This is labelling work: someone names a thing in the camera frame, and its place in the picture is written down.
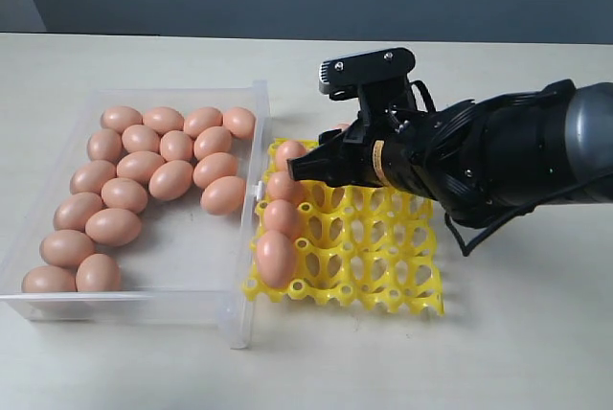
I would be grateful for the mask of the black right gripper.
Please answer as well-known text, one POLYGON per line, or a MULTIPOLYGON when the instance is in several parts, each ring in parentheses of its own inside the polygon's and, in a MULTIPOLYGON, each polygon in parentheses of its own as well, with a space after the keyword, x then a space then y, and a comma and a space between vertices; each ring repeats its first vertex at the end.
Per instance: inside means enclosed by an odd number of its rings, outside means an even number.
POLYGON ((358 93, 356 99, 359 109, 350 127, 322 132, 318 148, 286 161, 293 180, 328 186, 384 185, 375 173, 375 142, 390 138, 417 104, 412 93, 358 93))

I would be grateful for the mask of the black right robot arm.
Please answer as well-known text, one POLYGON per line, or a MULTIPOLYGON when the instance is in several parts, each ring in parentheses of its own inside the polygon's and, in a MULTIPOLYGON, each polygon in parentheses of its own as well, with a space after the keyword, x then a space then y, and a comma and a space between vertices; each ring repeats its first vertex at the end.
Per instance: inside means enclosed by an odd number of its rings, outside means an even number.
POLYGON ((362 86, 357 119, 291 160, 297 181, 391 187, 484 228, 536 204, 612 199, 612 86, 570 80, 536 92, 419 110, 418 81, 362 86))

